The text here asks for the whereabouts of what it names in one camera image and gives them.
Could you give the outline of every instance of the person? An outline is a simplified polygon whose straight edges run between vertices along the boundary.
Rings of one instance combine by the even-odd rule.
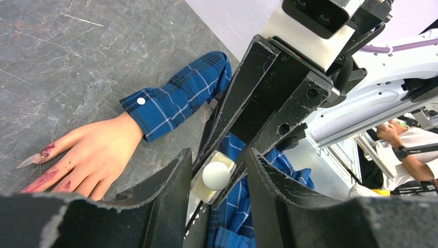
[[[400,162],[392,149],[433,144],[438,141],[438,134],[421,128],[403,127],[398,121],[390,120],[388,125],[377,126],[377,137],[384,141],[376,145],[379,158],[386,166],[394,166],[397,175],[388,178],[373,161],[367,161],[359,149],[362,186],[392,191],[406,182],[432,180],[438,175],[438,151],[412,154]]]
[[[41,164],[70,150],[22,192],[42,192],[60,180],[52,192],[76,192],[100,200],[121,175],[142,138],[153,142],[177,128],[206,101],[225,92],[230,79],[227,56],[210,52],[181,69],[164,87],[145,88],[120,100],[125,109],[120,116],[79,127],[25,160],[21,166]],[[220,151],[235,161],[244,145],[228,133]],[[276,149],[266,158],[283,173],[315,188],[310,169],[296,172]],[[248,192],[245,177],[220,207],[211,211],[208,247],[254,247]]]

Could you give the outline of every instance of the white bottle cap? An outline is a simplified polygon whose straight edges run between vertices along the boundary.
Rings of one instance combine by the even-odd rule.
[[[210,190],[223,190],[230,182],[230,170],[224,163],[211,162],[202,172],[202,181]]]

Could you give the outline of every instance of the mannequin hand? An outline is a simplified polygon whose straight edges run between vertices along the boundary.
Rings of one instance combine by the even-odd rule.
[[[377,126],[377,137],[384,141],[388,141],[392,146],[401,146],[400,137],[397,134],[397,129],[394,125],[388,124]]]
[[[20,164],[42,164],[70,149],[22,193],[42,192],[65,176],[52,192],[74,191],[100,200],[123,172],[142,136],[142,130],[126,112],[77,128]]]

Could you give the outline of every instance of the blue plaid fabric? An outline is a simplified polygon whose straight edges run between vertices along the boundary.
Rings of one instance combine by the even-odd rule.
[[[223,93],[231,80],[231,65],[222,52],[210,52],[177,72],[162,88],[145,88],[120,103],[140,125],[151,142],[171,132],[206,101]],[[229,133],[221,152],[236,160],[244,143]],[[266,156],[273,166],[303,185],[314,189],[310,169],[296,172],[282,152]],[[227,199],[210,216],[208,247],[255,247],[251,203],[246,177],[231,190]]]

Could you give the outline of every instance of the gray marble surface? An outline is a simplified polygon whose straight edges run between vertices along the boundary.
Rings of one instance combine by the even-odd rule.
[[[182,0],[1,0],[0,192],[23,189],[60,156],[16,169],[21,161],[74,128],[116,117],[120,98],[164,85],[211,50],[238,64]],[[105,198],[183,148],[195,157],[209,115],[205,105],[173,133],[142,141]]]

